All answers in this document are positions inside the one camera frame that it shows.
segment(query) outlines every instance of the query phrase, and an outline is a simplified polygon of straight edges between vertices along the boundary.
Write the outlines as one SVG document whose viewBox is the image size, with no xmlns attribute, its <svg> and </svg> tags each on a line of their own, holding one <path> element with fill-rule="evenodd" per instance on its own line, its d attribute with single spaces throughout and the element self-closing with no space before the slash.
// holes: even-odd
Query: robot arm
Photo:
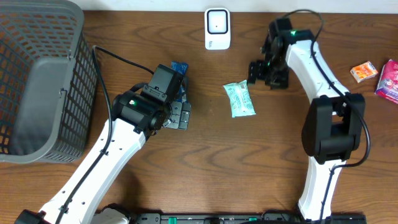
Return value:
<svg viewBox="0 0 398 224">
<path fill-rule="evenodd" d="M 68 211 L 63 214 L 61 224 L 91 223 L 98 205 L 121 169 L 144 145 L 146 141 L 144 133 L 135 133 L 134 125 L 119 118 L 112 122 L 114 128 L 108 153 L 97 163 L 76 192 L 73 201 L 69 203 Z M 49 223 L 56 222 L 60 213 L 60 207 L 65 203 L 70 192 L 98 157 L 98 154 L 105 145 L 107 136 L 108 122 L 105 122 L 104 129 L 97 142 L 75 173 L 61 190 L 40 209 L 40 212 L 46 214 L 44 220 Z"/>
<path fill-rule="evenodd" d="M 16 224 L 57 223 L 58 215 L 66 205 L 65 202 L 71 192 L 83 180 L 83 176 L 96 160 L 98 163 L 83 180 L 67 204 L 67 208 L 63 208 L 65 213 L 58 223 L 128 224 L 129 218 L 116 211 L 111 211 L 113 212 L 111 215 L 104 213 L 101 217 L 93 218 L 93 215 L 121 169 L 143 147 L 150 136 L 162 127 L 187 128 L 191 106 L 186 100 L 180 99 L 179 92 L 183 79 L 181 73 L 159 65 L 149 84 L 135 86 L 118 95 L 113 102 L 111 121 L 113 129 L 106 153 L 98 160 L 100 153 L 104 153 L 109 132 L 108 121 L 105 122 L 94 147 L 70 180 L 40 209 L 39 213 L 24 210 L 16 220 Z M 140 87 L 143 87 L 141 94 L 135 93 Z"/>
<path fill-rule="evenodd" d="M 271 89 L 287 88 L 289 69 L 300 80 L 311 103 L 302 129 L 302 144 L 308 157 L 305 188 L 298 208 L 305 220 L 319 220 L 323 197 L 334 166 L 346 164 L 351 151 L 359 146 L 361 123 L 346 107 L 341 96 L 333 90 L 315 65 L 311 55 L 314 36 L 310 30 L 293 30 L 289 18 L 277 19 L 269 25 L 269 35 L 262 47 L 265 60 L 252 62 L 248 82 L 264 80 Z M 357 107 L 363 115 L 364 98 L 350 94 L 333 75 L 314 42 L 315 57 L 334 86 Z M 332 116 L 342 117 L 342 122 L 332 122 Z M 331 198 L 341 169 L 335 170 L 328 190 L 322 219 L 331 215 Z"/>
</svg>

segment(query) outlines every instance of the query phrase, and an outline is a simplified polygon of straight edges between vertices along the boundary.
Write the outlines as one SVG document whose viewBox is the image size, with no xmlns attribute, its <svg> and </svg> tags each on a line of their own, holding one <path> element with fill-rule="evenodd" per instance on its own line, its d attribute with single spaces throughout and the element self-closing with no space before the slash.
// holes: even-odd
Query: wood grain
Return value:
<svg viewBox="0 0 398 224">
<path fill-rule="evenodd" d="M 257 115 L 231 118 L 223 85 L 247 77 L 267 25 L 280 14 L 232 13 L 228 50 L 204 46 L 203 13 L 85 12 L 88 42 L 155 69 L 172 60 L 189 64 L 188 98 L 192 117 L 188 131 L 163 129 L 149 139 L 122 170 L 99 206 L 121 203 L 131 210 L 165 213 L 261 213 L 268 208 L 293 209 L 304 188 L 307 155 L 300 132 L 309 102 L 291 73 L 288 90 L 270 91 L 264 83 L 250 87 Z M 324 14 L 319 43 L 338 79 L 366 97 L 365 118 L 372 152 L 363 166 L 345 169 L 333 197 L 334 212 L 363 212 L 368 223 L 396 223 L 398 218 L 398 105 L 374 95 L 377 78 L 356 83 L 351 67 L 370 60 L 380 71 L 398 59 L 395 15 Z M 297 28 L 319 25 L 308 14 L 293 17 Z M 150 75 L 101 55 L 101 69 L 114 98 Z M 87 149 L 106 121 L 98 91 Z M 364 153 L 360 149 L 349 162 Z M 0 164 L 0 223 L 14 223 L 24 209 L 38 210 L 73 174 L 72 164 Z"/>
</svg>

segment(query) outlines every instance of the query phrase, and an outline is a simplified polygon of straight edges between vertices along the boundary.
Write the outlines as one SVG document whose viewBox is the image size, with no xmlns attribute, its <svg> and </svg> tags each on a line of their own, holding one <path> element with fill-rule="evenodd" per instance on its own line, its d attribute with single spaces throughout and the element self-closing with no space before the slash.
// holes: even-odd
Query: black mount bracket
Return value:
<svg viewBox="0 0 398 224">
<path fill-rule="evenodd" d="M 251 62 L 249 65 L 248 84 L 263 80 L 274 89 L 289 87 L 289 67 L 286 64 L 286 52 L 289 45 L 299 40 L 312 40 L 310 30 L 293 30 L 288 17 L 278 18 L 269 24 L 269 32 L 261 53 L 264 60 Z"/>
<path fill-rule="evenodd" d="M 159 65 L 148 84 L 140 83 L 139 87 L 133 87 L 114 99 L 113 119 L 120 118 L 133 124 L 136 127 L 134 132 L 144 132 L 148 139 L 170 117 L 170 104 L 179 97 L 183 79 L 181 73 Z"/>
<path fill-rule="evenodd" d="M 346 94 L 361 116 L 365 110 L 365 99 L 361 94 Z M 342 117 L 334 123 L 332 114 Z M 351 152 L 357 150 L 361 139 L 362 125 L 351 108 L 345 106 L 341 97 L 321 96 L 311 102 L 302 129 L 302 143 L 305 152 L 313 156 L 319 164 L 326 161 L 349 159 Z"/>
</svg>

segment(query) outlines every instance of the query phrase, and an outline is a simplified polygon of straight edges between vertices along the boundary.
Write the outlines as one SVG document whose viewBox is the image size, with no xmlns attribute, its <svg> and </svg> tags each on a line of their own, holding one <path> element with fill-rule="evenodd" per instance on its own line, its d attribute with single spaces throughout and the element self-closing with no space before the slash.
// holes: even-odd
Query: gray plastic basket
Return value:
<svg viewBox="0 0 398 224">
<path fill-rule="evenodd" d="M 97 78 L 69 1 L 0 1 L 0 161 L 83 154 Z"/>
</svg>

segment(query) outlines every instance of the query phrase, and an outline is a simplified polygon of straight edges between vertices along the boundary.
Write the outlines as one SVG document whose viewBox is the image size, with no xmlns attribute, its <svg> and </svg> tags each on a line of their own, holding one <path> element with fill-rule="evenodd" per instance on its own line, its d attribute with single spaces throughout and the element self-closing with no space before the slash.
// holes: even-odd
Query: black cable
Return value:
<svg viewBox="0 0 398 224">
<path fill-rule="evenodd" d="M 65 203 L 61 206 L 60 213 L 58 214 L 57 221 L 55 222 L 55 224 L 59 224 L 59 223 L 61 222 L 61 219 L 62 219 L 62 217 L 63 217 L 63 214 L 64 214 L 65 212 L 68 211 L 68 206 L 69 206 L 69 203 L 72 201 L 73 196 L 76 194 L 76 192 L 78 191 L 78 189 L 80 188 L 80 186 L 83 184 L 83 182 L 87 179 L 88 175 L 91 173 L 91 171 L 92 171 L 92 170 L 94 169 L 94 167 L 97 165 L 97 163 L 98 163 L 98 162 L 101 160 L 101 158 L 107 153 L 108 147 L 109 147 L 109 145 L 110 145 L 110 143 L 111 143 L 111 138 L 112 138 L 111 107 L 112 107 L 112 106 L 111 106 L 111 101 L 109 100 L 108 92 L 106 91 L 106 87 L 105 87 L 105 83 L 104 83 L 104 80 L 103 80 L 103 77 L 102 77 L 102 74 L 101 74 L 101 70 L 100 70 L 100 68 L 99 68 L 99 66 L 98 66 L 98 62 L 97 62 L 97 59 L 96 59 L 96 56 L 95 56 L 95 50 L 96 50 L 96 49 L 98 49 L 98 50 L 100 50 L 100 51 L 102 51 L 102 52 L 104 52 L 104 53 L 107 53 L 107 54 L 109 54 L 110 56 L 113 56 L 113 57 L 115 57 L 115 58 L 117 58 L 117 59 L 119 59 L 119 60 L 121 60 L 121 61 L 123 61 L 123 62 L 126 62 L 126 63 L 128 63 L 128 64 L 130 64 L 130 65 L 133 65 L 133 66 L 137 66 L 137 67 L 139 67 L 139 68 L 142 68 L 142 69 L 144 69 L 144 70 L 147 70 L 147 71 L 150 72 L 151 74 L 154 74 L 154 72 L 153 72 L 152 70 L 150 70 L 149 68 L 146 68 L 146 67 L 144 67 L 144 66 L 142 66 L 142 65 L 139 65 L 139 64 L 137 64 L 137 63 L 134 63 L 134 62 L 131 62 L 131 61 L 129 61 L 129 60 L 126 60 L 126 59 L 124 59 L 124 58 L 122 58 L 122 57 L 120 57 L 120 56 L 118 56 L 118 55 L 116 55 L 116 54 L 114 54 L 114 53 L 112 53 L 112 52 L 109 52 L 109 51 L 105 50 L 105 49 L 102 48 L 102 47 L 98 47 L 98 46 L 96 46 L 96 45 L 93 46 L 93 48 L 92 48 L 92 50 L 91 50 L 91 56 L 93 57 L 93 64 L 94 64 L 95 72 L 97 73 L 98 80 L 99 80 L 99 82 L 101 83 L 101 87 L 102 87 L 102 89 L 103 89 L 104 96 L 105 96 L 106 106 L 107 106 L 107 108 L 108 108 L 108 121 L 109 121 L 108 137 L 107 137 L 107 139 L 106 139 L 104 148 L 99 152 L 98 157 L 95 159 L 95 161 L 92 163 L 92 165 L 88 168 L 88 170 L 85 172 L 85 174 L 83 175 L 83 177 L 81 177 L 81 179 L 80 179 L 79 182 L 76 184 L 76 186 L 73 188 L 72 192 L 70 193 L 70 195 L 69 195 L 69 197 L 67 198 L 67 200 L 65 201 Z"/>
<path fill-rule="evenodd" d="M 114 54 L 114 53 L 112 53 L 112 52 L 110 52 L 110 51 L 107 51 L 106 49 L 104 49 L 104 48 L 102 48 L 102 47 L 93 46 L 93 49 L 94 49 L 94 47 L 95 47 L 95 49 L 98 49 L 98 50 L 100 50 L 100 51 L 102 51 L 102 52 L 104 52 L 104 53 L 107 53 L 108 55 L 110 55 L 110 56 L 112 56 L 112 57 L 115 57 L 115 58 L 119 59 L 119 60 L 122 61 L 122 62 L 126 62 L 126 63 L 128 63 L 128 64 L 130 64 L 130 65 L 133 65 L 133 66 L 142 68 L 142 69 L 144 69 L 144 70 L 147 70 L 147 71 L 150 72 L 151 74 L 154 74 L 154 72 L 153 72 L 151 69 L 147 68 L 147 67 L 144 67 L 144 66 L 139 65 L 139 64 L 137 64 L 137 63 L 134 63 L 134 62 L 132 62 L 132 61 L 129 61 L 129 60 L 127 60 L 127 59 L 124 59 L 124 58 L 122 58 L 122 57 L 120 57 L 120 56 L 118 56 L 118 55 L 116 55 L 116 54 Z"/>
<path fill-rule="evenodd" d="M 333 178 L 333 175 L 335 174 L 335 170 L 339 169 L 339 168 L 345 168 L 345 167 L 356 167 L 356 166 L 360 166 L 362 163 L 364 163 L 365 160 L 369 157 L 369 153 L 370 153 L 370 150 L 371 150 L 371 137 L 370 137 L 370 134 L 369 134 L 368 126 L 366 125 L 366 122 L 365 122 L 363 116 L 361 115 L 361 113 L 358 111 L 357 107 L 354 104 L 352 104 L 352 102 L 341 91 L 339 91 L 339 89 L 337 89 L 337 87 L 335 87 L 335 84 L 329 79 L 329 77 L 326 75 L 325 71 L 323 71 L 323 69 L 321 68 L 321 66 L 320 66 L 320 64 L 319 64 L 319 62 L 317 60 L 317 57 L 316 57 L 315 52 L 313 50 L 313 46 L 315 45 L 315 42 L 317 41 L 317 38 L 318 38 L 320 32 L 323 29 L 323 24 L 325 23 L 325 21 L 323 20 L 321 14 L 318 13 L 318 12 L 309 10 L 309 9 L 298 9 L 298 10 L 295 10 L 295 11 L 287 13 L 286 15 L 284 15 L 284 17 L 287 17 L 287 16 L 289 16 L 291 14 L 294 14 L 296 12 L 311 12 L 312 14 L 317 15 L 319 17 L 319 19 L 321 20 L 322 23 L 321 23 L 321 26 L 320 26 L 320 28 L 318 30 L 318 33 L 316 34 L 315 38 L 312 40 L 312 43 L 311 43 L 311 47 L 310 47 L 311 57 L 312 57 L 313 61 L 315 62 L 315 65 L 317 66 L 317 68 L 319 69 L 319 71 L 321 72 L 323 77 L 325 78 L 325 80 L 330 85 L 330 87 L 337 94 L 339 94 L 341 96 L 341 98 L 344 100 L 344 102 L 347 104 L 347 106 L 349 106 L 351 108 L 351 110 L 354 112 L 354 114 L 358 117 L 359 121 L 362 124 L 363 131 L 365 133 L 365 138 L 366 138 L 366 151 L 365 151 L 365 154 L 364 154 L 363 158 L 360 161 L 355 162 L 353 164 L 337 165 L 337 166 L 334 166 L 334 167 L 331 168 L 330 175 L 329 175 L 329 180 L 328 180 L 328 183 L 326 185 L 325 195 L 324 195 L 323 201 L 322 201 L 321 214 L 320 214 L 320 218 L 318 220 L 318 223 L 321 223 L 322 222 L 323 211 L 325 209 L 326 199 L 328 197 L 328 192 L 329 192 L 331 180 Z"/>
<path fill-rule="evenodd" d="M 148 85 L 148 83 L 138 83 L 135 84 L 133 87 L 131 87 L 130 91 L 136 92 L 140 89 L 142 89 L 144 86 Z"/>
</svg>

